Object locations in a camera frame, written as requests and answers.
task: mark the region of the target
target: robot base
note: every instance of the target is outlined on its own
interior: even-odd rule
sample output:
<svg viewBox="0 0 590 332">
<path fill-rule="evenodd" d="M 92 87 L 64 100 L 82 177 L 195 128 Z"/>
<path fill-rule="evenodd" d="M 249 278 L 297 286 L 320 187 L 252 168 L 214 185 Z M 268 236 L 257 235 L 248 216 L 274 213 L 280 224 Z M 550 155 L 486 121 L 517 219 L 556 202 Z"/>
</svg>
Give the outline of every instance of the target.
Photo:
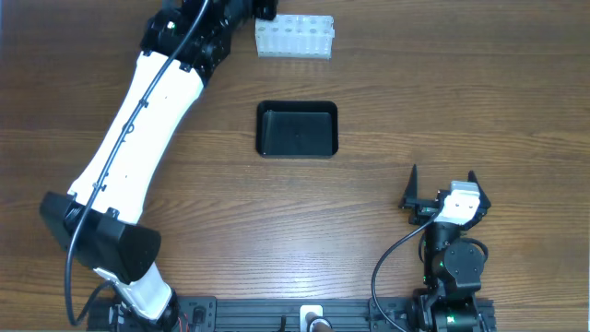
<svg viewBox="0 0 590 332">
<path fill-rule="evenodd" d="M 372 306 L 372 301 L 367 300 L 218 300 L 215 297 L 182 296 L 178 299 L 183 332 L 301 332 L 302 305 L 321 305 L 324 317 L 336 332 L 394 331 Z M 380 298 L 379 303 L 388 314 L 392 313 L 396 323 L 407 331 L 415 331 L 407 326 L 407 301 L 404 298 Z M 495 332 L 493 302 L 478 300 L 478 308 L 490 330 Z M 90 310 L 88 331 L 97 330 L 156 331 L 124 314 L 119 302 L 108 300 L 96 302 Z M 172 331 L 180 331 L 179 326 Z"/>
</svg>

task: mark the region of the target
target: wooden tabletop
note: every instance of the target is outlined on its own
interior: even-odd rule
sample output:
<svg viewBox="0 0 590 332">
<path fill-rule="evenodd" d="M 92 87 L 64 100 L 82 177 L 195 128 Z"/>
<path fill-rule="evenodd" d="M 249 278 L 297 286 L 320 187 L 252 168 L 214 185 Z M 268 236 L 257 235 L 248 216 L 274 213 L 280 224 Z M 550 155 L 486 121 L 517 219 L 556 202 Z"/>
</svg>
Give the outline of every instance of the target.
<svg viewBox="0 0 590 332">
<path fill-rule="evenodd" d="M 160 1 L 0 2 L 0 328 L 68 328 L 65 253 L 38 207 L 89 163 Z M 181 295 L 370 297 L 383 251 L 415 229 L 397 208 L 411 166 L 424 198 L 476 171 L 492 202 L 469 232 L 490 248 L 480 297 L 501 331 L 585 331 L 590 223 L 590 3 L 283 0 L 332 15 L 330 61 L 259 59 L 253 23 L 184 117 L 141 224 Z M 262 100 L 338 106 L 330 160 L 254 150 Z M 417 239 L 378 280 L 422 281 Z M 74 266 L 76 310 L 100 279 Z"/>
</svg>

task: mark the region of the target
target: wood grain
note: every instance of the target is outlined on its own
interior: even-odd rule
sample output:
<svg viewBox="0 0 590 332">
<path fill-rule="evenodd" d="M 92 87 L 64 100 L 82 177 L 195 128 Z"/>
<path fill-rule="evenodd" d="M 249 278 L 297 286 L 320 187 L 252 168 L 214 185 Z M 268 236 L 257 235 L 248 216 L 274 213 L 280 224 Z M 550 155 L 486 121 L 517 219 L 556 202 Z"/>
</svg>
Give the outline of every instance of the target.
<svg viewBox="0 0 590 332">
<path fill-rule="evenodd" d="M 65 329 L 65 254 L 38 205 L 88 164 L 124 98 L 159 1 L 5 0 L 0 30 L 0 328 Z M 253 24 L 179 126 L 142 224 L 181 295 L 368 298 L 413 228 L 410 167 L 434 196 L 475 170 L 493 208 L 480 295 L 501 331 L 584 331 L 590 237 L 590 3 L 284 0 L 335 17 L 329 61 L 258 59 Z M 331 160 L 263 160 L 255 106 L 330 100 Z M 379 292 L 420 286 L 417 240 Z M 100 282 L 76 264 L 77 310 Z"/>
</svg>

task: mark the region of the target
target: white egg carton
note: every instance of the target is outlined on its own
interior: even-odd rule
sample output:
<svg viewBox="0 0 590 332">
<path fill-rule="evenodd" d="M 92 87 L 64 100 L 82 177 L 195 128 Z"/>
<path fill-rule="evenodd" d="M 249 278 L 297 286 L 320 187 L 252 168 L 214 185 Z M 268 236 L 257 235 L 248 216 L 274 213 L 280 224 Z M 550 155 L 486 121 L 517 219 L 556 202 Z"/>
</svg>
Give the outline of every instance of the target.
<svg viewBox="0 0 590 332">
<path fill-rule="evenodd" d="M 257 19 L 255 28 L 260 57 L 332 57 L 331 16 L 277 15 L 272 21 Z"/>
</svg>

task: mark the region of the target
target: white plastic part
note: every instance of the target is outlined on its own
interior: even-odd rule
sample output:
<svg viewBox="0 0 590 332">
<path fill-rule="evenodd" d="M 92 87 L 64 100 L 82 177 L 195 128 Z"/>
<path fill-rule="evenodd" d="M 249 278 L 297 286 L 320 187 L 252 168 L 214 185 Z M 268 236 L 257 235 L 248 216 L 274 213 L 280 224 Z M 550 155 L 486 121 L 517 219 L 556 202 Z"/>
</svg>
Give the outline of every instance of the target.
<svg viewBox="0 0 590 332">
<path fill-rule="evenodd" d="M 86 170 L 68 191 L 70 195 L 76 194 L 78 203 L 88 203 L 93 184 L 121 129 L 167 59 L 168 56 L 155 52 L 149 56 L 139 55 L 133 82 L 109 132 Z M 139 220 L 149 182 L 172 133 L 203 90 L 203 82 L 196 71 L 185 72 L 180 65 L 177 60 L 171 63 L 147 99 L 148 106 L 141 110 L 134 121 L 133 132 L 121 145 L 105 178 L 106 188 L 97 196 L 93 209 L 104 213 L 114 208 L 119 211 L 120 221 L 136 224 Z"/>
<path fill-rule="evenodd" d="M 172 289 L 158 272 L 156 263 L 152 264 L 147 273 L 138 281 L 127 285 L 119 281 L 113 273 L 102 268 L 95 268 L 99 276 L 113 281 L 119 294 L 130 303 L 134 311 L 147 320 L 158 319 L 172 296 Z"/>
<path fill-rule="evenodd" d="M 334 19 L 330 16 L 277 15 L 256 20 L 256 48 L 260 57 L 332 57 Z"/>
<path fill-rule="evenodd" d="M 478 184 L 451 181 L 451 194 L 444 199 L 442 211 L 434 221 L 465 225 L 476 215 L 478 207 Z"/>
</svg>

